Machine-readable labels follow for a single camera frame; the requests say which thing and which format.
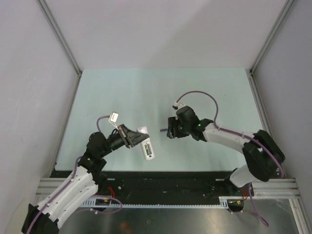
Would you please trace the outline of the white remote control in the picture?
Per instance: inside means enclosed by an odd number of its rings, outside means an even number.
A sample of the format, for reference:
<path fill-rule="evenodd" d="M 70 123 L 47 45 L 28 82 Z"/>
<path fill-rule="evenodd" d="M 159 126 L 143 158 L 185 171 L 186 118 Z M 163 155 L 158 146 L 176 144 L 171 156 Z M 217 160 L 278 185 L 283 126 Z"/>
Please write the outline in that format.
<path fill-rule="evenodd" d="M 137 132 L 148 134 L 148 130 L 146 126 L 137 128 Z M 155 158 L 155 153 L 154 153 L 150 138 L 147 138 L 146 140 L 142 141 L 140 143 L 140 146 L 142 148 L 142 152 L 146 161 L 149 161 Z"/>

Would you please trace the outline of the green battery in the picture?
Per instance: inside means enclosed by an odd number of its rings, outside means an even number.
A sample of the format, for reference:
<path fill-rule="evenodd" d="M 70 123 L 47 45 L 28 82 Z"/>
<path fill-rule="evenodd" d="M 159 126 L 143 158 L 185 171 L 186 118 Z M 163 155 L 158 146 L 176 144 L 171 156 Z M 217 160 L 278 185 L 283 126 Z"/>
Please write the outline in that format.
<path fill-rule="evenodd" d="M 152 153 L 152 151 L 151 151 L 150 144 L 147 143 L 147 144 L 144 145 L 144 147 L 145 147 L 145 151 L 146 151 L 147 156 L 148 156 L 148 157 L 151 157 L 151 155 L 152 155 L 153 153 Z"/>

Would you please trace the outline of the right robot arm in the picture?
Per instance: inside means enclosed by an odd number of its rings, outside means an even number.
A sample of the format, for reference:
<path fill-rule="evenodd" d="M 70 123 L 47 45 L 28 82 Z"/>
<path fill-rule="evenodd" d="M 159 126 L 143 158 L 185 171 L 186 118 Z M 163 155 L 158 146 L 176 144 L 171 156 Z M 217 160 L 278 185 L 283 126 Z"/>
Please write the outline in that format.
<path fill-rule="evenodd" d="M 281 149 L 264 130 L 240 133 L 218 127 L 213 120 L 199 119 L 187 105 L 177 104 L 173 109 L 175 116 L 168 118 L 168 138 L 191 136 L 196 141 L 217 143 L 244 156 L 245 165 L 234 169 L 223 182 L 229 195 L 237 195 L 253 181 L 269 181 L 285 160 Z"/>

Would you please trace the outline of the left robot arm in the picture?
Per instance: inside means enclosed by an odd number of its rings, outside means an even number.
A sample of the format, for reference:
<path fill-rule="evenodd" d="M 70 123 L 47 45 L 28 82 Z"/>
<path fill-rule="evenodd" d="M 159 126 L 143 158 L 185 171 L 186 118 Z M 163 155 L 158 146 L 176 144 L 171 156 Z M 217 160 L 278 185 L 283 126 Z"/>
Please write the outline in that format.
<path fill-rule="evenodd" d="M 102 132 L 92 133 L 83 156 L 65 181 L 37 205 L 28 206 L 28 214 L 21 228 L 24 234 L 57 234 L 65 221 L 88 198 L 102 195 L 108 189 L 102 169 L 105 156 L 122 146 L 131 149 L 149 139 L 143 129 L 130 130 L 125 125 L 105 137 Z"/>

